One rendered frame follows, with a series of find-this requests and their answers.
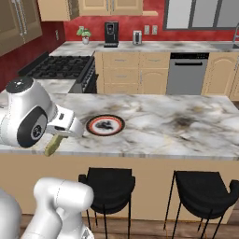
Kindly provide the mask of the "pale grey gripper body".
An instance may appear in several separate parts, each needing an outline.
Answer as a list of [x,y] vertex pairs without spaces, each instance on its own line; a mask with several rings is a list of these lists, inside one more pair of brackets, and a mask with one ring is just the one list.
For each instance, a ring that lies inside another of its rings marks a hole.
[[80,138],[84,132],[84,126],[70,109],[58,109],[55,118],[47,125],[46,132],[63,137]]

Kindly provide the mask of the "black red rimmed plate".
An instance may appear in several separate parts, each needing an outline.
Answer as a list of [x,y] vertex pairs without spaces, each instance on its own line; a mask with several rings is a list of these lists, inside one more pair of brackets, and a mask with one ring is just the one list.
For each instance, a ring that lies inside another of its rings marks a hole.
[[86,130],[97,136],[111,136],[120,133],[125,127],[123,118],[116,115],[98,115],[86,123]]

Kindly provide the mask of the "black gas stove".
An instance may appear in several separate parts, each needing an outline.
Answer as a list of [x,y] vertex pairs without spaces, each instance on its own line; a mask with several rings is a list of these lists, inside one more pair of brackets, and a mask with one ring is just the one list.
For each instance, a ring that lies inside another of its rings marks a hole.
[[97,93],[98,75],[93,56],[49,56],[45,52],[24,66],[18,75],[39,80],[71,81],[69,93]]

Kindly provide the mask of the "black bar stool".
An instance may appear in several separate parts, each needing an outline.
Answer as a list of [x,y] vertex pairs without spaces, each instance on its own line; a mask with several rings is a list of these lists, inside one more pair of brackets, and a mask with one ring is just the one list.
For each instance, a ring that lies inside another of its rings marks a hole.
[[128,231],[131,230],[132,193],[135,187],[131,169],[90,167],[86,175],[78,176],[78,181],[93,189],[91,209],[94,218],[102,214],[106,223],[107,215],[116,214],[128,206]]
[[212,237],[215,239],[227,209],[239,199],[239,180],[232,179],[230,190],[227,190],[219,172],[174,171],[171,187],[174,186],[174,182],[176,182],[179,196],[176,221],[178,221],[181,206],[184,206],[195,217],[200,218],[201,222],[205,219],[206,223],[200,238],[203,239],[209,220],[218,218],[219,222]]

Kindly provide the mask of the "tan lower cupboards with drawers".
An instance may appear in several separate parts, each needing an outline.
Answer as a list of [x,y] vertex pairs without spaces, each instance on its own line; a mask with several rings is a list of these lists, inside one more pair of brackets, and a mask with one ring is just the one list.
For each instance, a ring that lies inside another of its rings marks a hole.
[[96,51],[98,93],[166,94],[169,52]]

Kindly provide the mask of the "green plant in white pot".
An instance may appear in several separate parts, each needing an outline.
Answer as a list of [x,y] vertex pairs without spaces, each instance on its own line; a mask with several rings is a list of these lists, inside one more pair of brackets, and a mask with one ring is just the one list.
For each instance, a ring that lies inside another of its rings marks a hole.
[[91,37],[91,31],[87,28],[84,28],[82,32],[77,30],[77,35],[82,37],[82,43],[84,45],[88,45],[90,42],[90,37]]

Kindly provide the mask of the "tan kitchen island base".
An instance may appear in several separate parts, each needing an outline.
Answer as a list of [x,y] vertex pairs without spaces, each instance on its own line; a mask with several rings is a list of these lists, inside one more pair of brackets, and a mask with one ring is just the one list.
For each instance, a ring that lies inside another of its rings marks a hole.
[[35,212],[33,195],[36,181],[44,176],[76,181],[91,167],[131,168],[136,179],[132,196],[132,209],[124,209],[116,216],[133,219],[194,220],[195,216],[179,208],[179,198],[171,186],[173,172],[219,172],[225,184],[239,180],[239,161],[173,160],[122,157],[89,157],[73,155],[24,155],[0,153],[0,188],[18,201],[24,214]]

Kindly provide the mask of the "black coffee machine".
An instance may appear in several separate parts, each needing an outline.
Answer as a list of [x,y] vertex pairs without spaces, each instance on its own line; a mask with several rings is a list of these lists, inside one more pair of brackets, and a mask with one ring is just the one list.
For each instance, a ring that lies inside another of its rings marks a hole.
[[117,21],[105,22],[105,48],[116,48],[119,44],[119,23]]

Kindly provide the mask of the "brown tall cupboards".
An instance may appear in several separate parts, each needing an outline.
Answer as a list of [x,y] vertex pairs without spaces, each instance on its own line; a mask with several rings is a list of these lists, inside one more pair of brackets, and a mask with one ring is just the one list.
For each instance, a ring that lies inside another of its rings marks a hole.
[[0,0],[0,56],[40,36],[36,0]]

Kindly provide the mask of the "tan upper cupboards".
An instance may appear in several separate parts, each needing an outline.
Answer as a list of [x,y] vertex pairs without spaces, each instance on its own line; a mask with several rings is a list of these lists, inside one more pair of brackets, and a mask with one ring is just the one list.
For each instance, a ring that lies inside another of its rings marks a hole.
[[37,0],[42,21],[71,21],[79,16],[143,14],[143,0]]

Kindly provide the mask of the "silver dishwasher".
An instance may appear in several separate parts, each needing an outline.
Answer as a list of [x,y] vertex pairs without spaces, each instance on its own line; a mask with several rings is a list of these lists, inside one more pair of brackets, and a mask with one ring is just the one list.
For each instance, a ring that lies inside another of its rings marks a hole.
[[208,57],[208,52],[172,52],[166,93],[200,95]]

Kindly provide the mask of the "tan arched lower cupboards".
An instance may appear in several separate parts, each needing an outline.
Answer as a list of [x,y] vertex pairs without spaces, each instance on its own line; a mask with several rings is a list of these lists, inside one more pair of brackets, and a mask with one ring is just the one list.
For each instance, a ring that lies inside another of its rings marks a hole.
[[239,52],[211,52],[202,95],[226,95],[239,101]]

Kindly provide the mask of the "steel sink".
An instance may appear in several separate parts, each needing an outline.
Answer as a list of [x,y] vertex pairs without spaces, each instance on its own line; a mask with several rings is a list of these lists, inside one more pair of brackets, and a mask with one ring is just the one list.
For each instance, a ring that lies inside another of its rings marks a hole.
[[215,47],[216,49],[223,49],[223,50],[230,50],[230,49],[239,49],[239,44],[235,44],[232,42],[216,42],[212,43],[212,46]]

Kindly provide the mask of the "grey framed window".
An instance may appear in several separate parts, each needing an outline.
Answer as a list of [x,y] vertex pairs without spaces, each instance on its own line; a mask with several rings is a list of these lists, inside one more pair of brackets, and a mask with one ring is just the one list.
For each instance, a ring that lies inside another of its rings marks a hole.
[[239,23],[239,0],[165,0],[164,30],[227,30]]

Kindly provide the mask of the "silver tap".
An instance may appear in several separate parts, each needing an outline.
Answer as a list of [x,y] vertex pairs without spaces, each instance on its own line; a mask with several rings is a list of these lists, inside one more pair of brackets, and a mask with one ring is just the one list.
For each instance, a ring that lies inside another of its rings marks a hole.
[[233,49],[238,49],[239,47],[235,44],[235,40],[237,38],[239,38],[239,35],[237,34],[239,30],[239,23],[237,24],[236,28],[235,28],[235,32],[234,32],[234,35],[233,35],[233,39],[232,39],[232,48]]

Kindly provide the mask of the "olive handled butter knife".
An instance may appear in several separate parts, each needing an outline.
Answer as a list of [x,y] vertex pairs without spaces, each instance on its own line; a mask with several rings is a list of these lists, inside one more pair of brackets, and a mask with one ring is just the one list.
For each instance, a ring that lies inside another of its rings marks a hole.
[[63,137],[59,134],[54,135],[50,141],[48,142],[47,146],[45,147],[44,154],[49,157],[51,156],[59,147],[63,140]]

